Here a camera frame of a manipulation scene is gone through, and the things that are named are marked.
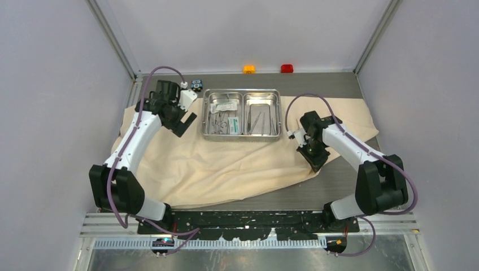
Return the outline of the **beige cloth wrap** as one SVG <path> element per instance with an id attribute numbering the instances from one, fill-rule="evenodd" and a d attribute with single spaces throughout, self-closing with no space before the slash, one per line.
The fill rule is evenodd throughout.
<path id="1" fill-rule="evenodd" d="M 353 135 L 363 141 L 378 135 L 365 101 L 326 100 Z M 300 117 L 310 111 L 330 116 L 319 98 L 301 97 L 289 110 L 289 130 L 297 129 Z M 176 208 L 205 207 L 269 193 L 319 174 L 296 151 L 296 141 L 288 139 L 284 128 L 272 143 L 211 142 L 201 135 L 198 119 L 181 138 L 166 128 L 153 136 L 134 174 L 147 197 Z"/>

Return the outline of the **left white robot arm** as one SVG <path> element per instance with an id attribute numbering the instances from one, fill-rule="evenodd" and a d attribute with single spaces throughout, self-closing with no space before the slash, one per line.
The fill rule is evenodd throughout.
<path id="1" fill-rule="evenodd" d="M 156 89 L 138 101 L 124 138 L 103 164 L 93 165 L 89 171 L 98 208 L 150 219 L 160 234 L 172 229 L 173 218 L 167 215 L 169 204 L 148 198 L 136 173 L 150 141 L 161 128 L 183 136 L 197 116 L 191 113 L 186 121 L 182 118 L 197 98 L 197 92 L 185 82 L 159 80 Z"/>

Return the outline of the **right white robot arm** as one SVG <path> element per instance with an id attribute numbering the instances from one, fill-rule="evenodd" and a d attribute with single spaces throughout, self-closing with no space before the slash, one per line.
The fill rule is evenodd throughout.
<path id="1" fill-rule="evenodd" d="M 332 148 L 357 173 L 353 194 L 324 205 L 324 228 L 338 231 L 347 218 L 374 215 L 408 202 L 403 163 L 398 156 L 371 150 L 333 116 L 321 118 L 310 111 L 300 118 L 300 124 L 301 128 L 289 133 L 289 137 L 297 140 L 297 151 L 314 172 L 323 167 Z"/>

